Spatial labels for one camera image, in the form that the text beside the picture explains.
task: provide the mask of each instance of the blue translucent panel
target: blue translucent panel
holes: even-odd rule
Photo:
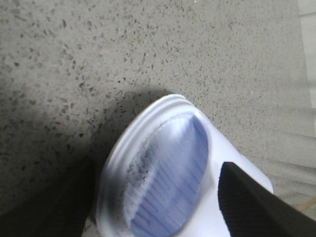
[[[204,127],[193,116],[175,118],[144,145],[129,170],[125,218],[139,237],[167,237],[192,214],[208,159]]]

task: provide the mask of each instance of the speckled floor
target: speckled floor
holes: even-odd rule
[[[283,200],[316,196],[296,1],[3,0],[0,60],[0,214],[85,155],[101,168],[135,115],[170,92]],[[93,221],[83,236],[98,236]]]

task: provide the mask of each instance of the white plastic container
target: white plastic container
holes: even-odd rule
[[[171,236],[230,237],[219,209],[217,196],[220,171],[224,162],[234,162],[255,181],[273,192],[269,179],[246,157],[237,152],[199,109],[182,95],[171,94],[152,103],[131,123],[117,141],[103,168],[96,213],[97,226],[103,237],[139,236],[131,229],[132,217],[128,216],[124,206],[127,197],[125,193],[130,182],[131,164],[138,159],[140,151],[144,150],[144,144],[153,136],[160,136],[162,141],[170,136],[168,132],[157,133],[159,128],[168,122],[175,124],[173,121],[182,121],[182,117],[185,120],[188,116],[197,119],[206,133],[207,166],[192,213],[184,226]]]

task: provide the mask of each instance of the concrete floor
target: concrete floor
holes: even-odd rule
[[[316,196],[296,1],[0,1],[0,214],[185,95],[295,206]],[[316,218],[315,209],[305,212]],[[83,234],[98,236],[88,220]]]

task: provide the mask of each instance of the black textured surface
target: black textured surface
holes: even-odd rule
[[[80,237],[94,195],[95,172],[85,158],[55,185],[0,217],[6,237]]]
[[[232,162],[222,166],[219,206],[232,237],[315,237],[316,223]]]

